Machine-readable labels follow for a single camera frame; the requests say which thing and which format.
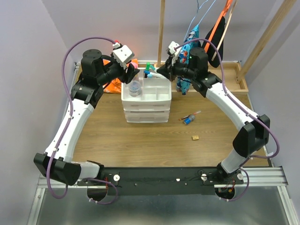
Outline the clear jar of paperclips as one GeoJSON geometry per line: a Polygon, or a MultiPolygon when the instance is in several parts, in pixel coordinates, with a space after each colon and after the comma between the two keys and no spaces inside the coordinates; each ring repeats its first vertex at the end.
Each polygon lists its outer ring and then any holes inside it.
{"type": "Polygon", "coordinates": [[[128,92],[131,97],[138,97],[142,94],[142,87],[139,80],[134,80],[128,85],[128,92]]]}

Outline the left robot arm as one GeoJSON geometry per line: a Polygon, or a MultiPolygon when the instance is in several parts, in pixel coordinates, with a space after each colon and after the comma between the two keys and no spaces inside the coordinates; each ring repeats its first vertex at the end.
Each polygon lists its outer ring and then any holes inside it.
{"type": "Polygon", "coordinates": [[[83,53],[82,72],[71,89],[71,103],[59,130],[45,152],[34,157],[34,164],[48,180],[68,186],[82,179],[88,179],[93,185],[103,182],[102,164],[75,162],[73,154],[87,119],[104,93],[104,86],[116,78],[128,84],[139,72],[130,64],[133,57],[127,45],[115,48],[110,56],[97,49],[83,53]]]}

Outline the black capped white marker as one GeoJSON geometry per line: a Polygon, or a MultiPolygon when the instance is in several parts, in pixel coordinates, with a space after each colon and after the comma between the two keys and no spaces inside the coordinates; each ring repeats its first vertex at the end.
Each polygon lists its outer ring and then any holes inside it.
{"type": "Polygon", "coordinates": [[[149,69],[149,72],[157,73],[157,69],[154,66],[151,65],[150,69],[149,69]]]}

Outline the teal capped white marker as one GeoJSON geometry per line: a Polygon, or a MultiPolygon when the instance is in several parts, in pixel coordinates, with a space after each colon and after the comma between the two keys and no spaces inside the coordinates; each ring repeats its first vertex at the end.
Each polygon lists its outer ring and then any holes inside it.
{"type": "Polygon", "coordinates": [[[150,66],[151,66],[150,62],[147,62],[146,63],[146,67],[145,67],[145,71],[149,71],[150,66]]]}

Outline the blue capped white marker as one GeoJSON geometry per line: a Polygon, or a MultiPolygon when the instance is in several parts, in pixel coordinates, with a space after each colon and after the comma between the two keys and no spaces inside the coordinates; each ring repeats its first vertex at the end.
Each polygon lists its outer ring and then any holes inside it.
{"type": "Polygon", "coordinates": [[[160,78],[160,79],[164,79],[165,78],[161,74],[153,73],[153,72],[149,72],[149,71],[145,71],[145,75],[146,75],[147,78],[153,78],[153,77],[160,78]]]}

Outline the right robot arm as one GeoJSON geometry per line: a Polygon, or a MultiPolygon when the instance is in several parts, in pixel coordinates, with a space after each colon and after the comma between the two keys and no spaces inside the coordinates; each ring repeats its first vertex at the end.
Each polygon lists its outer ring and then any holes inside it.
{"type": "Polygon", "coordinates": [[[232,142],[233,150],[217,165],[212,174],[214,180],[225,184],[233,178],[233,174],[250,155],[268,143],[270,119],[247,108],[231,95],[218,76],[208,71],[208,55],[204,49],[192,48],[187,64],[180,61],[180,50],[180,47],[169,47],[169,58],[157,72],[170,81],[176,77],[189,79],[193,88],[217,105],[238,130],[232,142]]]}

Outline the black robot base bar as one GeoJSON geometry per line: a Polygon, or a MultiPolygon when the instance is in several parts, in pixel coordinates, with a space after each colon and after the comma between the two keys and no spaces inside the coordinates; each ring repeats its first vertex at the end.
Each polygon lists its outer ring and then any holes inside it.
{"type": "Polygon", "coordinates": [[[100,179],[114,195],[214,195],[218,187],[243,184],[241,171],[221,175],[216,167],[106,167],[100,179]]]}

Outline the white plastic drawer organizer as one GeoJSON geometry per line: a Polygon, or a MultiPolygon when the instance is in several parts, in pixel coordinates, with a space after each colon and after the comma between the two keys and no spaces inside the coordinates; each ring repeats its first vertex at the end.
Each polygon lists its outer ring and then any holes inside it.
{"type": "Polygon", "coordinates": [[[139,80],[142,94],[131,97],[128,85],[121,85],[121,101],[128,123],[167,123],[172,100],[171,82],[164,78],[144,78],[143,72],[132,80],[139,80]]]}

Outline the pink capped pen tube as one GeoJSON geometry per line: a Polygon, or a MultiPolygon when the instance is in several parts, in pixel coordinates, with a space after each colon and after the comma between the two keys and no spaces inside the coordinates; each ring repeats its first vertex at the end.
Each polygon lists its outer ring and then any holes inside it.
{"type": "Polygon", "coordinates": [[[132,59],[130,64],[132,64],[134,66],[134,68],[138,69],[138,60],[137,59],[132,59]]]}

